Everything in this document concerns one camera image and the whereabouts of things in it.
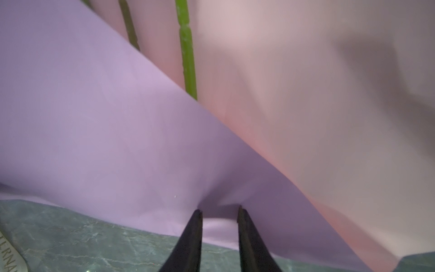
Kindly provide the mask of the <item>cream printed ribbon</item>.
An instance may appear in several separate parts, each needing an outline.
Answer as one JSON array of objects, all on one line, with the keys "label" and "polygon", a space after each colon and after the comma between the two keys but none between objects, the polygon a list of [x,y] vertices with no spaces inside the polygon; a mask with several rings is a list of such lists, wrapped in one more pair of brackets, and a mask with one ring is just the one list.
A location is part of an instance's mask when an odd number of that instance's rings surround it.
[{"label": "cream printed ribbon", "polygon": [[28,272],[24,258],[1,233],[1,272]]}]

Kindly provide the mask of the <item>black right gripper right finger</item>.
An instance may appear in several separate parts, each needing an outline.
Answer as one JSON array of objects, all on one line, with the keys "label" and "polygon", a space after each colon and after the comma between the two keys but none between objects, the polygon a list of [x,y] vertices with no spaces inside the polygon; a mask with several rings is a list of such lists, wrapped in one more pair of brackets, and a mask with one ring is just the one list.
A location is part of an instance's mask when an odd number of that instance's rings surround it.
[{"label": "black right gripper right finger", "polygon": [[239,207],[237,216],[242,272],[282,272],[270,255],[248,211]]}]

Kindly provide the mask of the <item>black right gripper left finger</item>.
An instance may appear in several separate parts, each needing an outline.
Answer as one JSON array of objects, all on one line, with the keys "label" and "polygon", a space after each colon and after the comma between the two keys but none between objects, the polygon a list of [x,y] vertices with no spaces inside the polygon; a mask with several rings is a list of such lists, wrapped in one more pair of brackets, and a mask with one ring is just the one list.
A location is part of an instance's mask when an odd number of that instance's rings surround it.
[{"label": "black right gripper left finger", "polygon": [[179,241],[159,272],[199,272],[202,252],[203,215],[195,210]]}]

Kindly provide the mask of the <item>white fake rose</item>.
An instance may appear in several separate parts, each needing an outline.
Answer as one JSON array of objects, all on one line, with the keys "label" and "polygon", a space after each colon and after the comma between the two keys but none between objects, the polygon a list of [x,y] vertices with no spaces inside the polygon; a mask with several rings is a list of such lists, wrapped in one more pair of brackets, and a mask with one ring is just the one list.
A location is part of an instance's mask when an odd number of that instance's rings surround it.
[{"label": "white fake rose", "polygon": [[177,20],[179,23],[179,37],[182,55],[182,67],[186,92],[198,100],[196,67],[194,61],[193,37],[190,28],[190,17],[187,0],[175,0]]}]

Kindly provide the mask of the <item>pink purple wrapping paper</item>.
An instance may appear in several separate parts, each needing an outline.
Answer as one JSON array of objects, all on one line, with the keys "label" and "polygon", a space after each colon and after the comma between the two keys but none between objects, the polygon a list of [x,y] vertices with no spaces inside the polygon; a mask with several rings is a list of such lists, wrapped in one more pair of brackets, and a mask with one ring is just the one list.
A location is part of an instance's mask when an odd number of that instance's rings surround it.
[{"label": "pink purple wrapping paper", "polygon": [[435,3],[1,2],[1,199],[391,272],[435,250]]}]

